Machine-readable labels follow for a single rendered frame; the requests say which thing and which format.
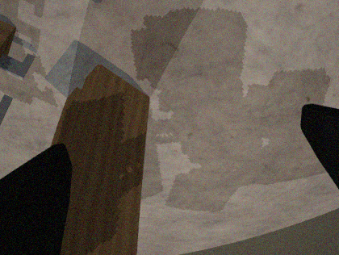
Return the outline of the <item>brown wooden post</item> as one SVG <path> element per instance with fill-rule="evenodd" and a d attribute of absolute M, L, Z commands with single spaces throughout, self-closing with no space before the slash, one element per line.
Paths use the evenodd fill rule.
<path fill-rule="evenodd" d="M 137 255 L 149 96 L 97 65 L 65 102 L 71 193 L 60 255 Z"/>

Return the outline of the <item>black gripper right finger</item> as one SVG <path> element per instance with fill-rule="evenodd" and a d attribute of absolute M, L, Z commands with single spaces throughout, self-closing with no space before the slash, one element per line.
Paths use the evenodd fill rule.
<path fill-rule="evenodd" d="M 304 105 L 300 128 L 339 190 L 339 108 Z"/>

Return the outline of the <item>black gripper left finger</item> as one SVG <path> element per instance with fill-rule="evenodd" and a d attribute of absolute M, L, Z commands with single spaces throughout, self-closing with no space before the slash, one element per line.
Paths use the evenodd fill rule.
<path fill-rule="evenodd" d="M 60 255 L 72 164 L 53 144 L 0 180 L 0 255 Z"/>

